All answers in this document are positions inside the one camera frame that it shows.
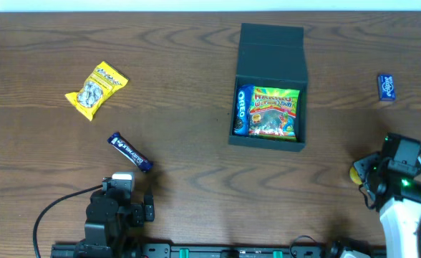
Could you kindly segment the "yellow Mentos bottle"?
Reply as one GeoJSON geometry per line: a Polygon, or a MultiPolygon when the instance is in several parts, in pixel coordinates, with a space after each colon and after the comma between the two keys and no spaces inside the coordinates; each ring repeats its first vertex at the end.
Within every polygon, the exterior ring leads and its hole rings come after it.
{"type": "Polygon", "coordinates": [[[352,182],[357,185],[362,185],[362,180],[359,177],[358,171],[354,166],[349,169],[349,177],[351,178],[352,182]]]}

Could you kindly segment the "Haribo worms candy bag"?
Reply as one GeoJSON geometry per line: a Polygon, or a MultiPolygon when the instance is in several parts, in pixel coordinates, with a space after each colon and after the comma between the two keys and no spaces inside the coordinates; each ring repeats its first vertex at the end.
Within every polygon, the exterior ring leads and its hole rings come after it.
{"type": "Polygon", "coordinates": [[[248,134],[296,141],[294,126],[299,95],[299,90],[255,86],[248,110],[248,134]]]}

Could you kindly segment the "dark green box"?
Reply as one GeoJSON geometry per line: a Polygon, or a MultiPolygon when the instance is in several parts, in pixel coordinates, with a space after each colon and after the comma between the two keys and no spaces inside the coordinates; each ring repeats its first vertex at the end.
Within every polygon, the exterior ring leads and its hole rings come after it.
{"type": "Polygon", "coordinates": [[[228,142],[254,148],[299,152],[306,145],[308,71],[304,54],[304,29],[265,24],[241,25],[233,107],[228,142]],[[236,92],[243,85],[299,90],[296,141],[233,134],[236,92]]]}

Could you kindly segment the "blue Oreo cookie pack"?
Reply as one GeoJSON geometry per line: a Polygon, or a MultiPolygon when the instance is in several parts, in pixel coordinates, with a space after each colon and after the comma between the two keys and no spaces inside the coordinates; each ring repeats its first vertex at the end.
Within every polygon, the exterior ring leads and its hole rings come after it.
{"type": "Polygon", "coordinates": [[[236,104],[233,119],[233,134],[248,136],[249,109],[254,85],[243,85],[236,92],[236,104]]]}

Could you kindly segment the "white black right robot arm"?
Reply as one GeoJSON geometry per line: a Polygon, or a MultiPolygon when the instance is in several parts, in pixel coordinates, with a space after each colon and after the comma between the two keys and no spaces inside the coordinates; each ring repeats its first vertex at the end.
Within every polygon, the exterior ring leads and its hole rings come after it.
{"type": "Polygon", "coordinates": [[[366,242],[340,239],[325,257],[421,257],[421,142],[388,133],[382,149],[349,169],[369,210],[379,214],[385,250],[366,242]]]}

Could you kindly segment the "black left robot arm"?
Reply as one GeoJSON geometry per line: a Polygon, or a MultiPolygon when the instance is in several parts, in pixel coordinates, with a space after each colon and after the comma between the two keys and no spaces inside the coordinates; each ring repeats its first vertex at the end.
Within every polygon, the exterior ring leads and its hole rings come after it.
{"type": "Polygon", "coordinates": [[[105,178],[102,188],[90,196],[84,224],[85,238],[73,250],[73,257],[142,257],[142,248],[130,235],[155,219],[152,189],[143,201],[133,203],[132,179],[105,178]]]}

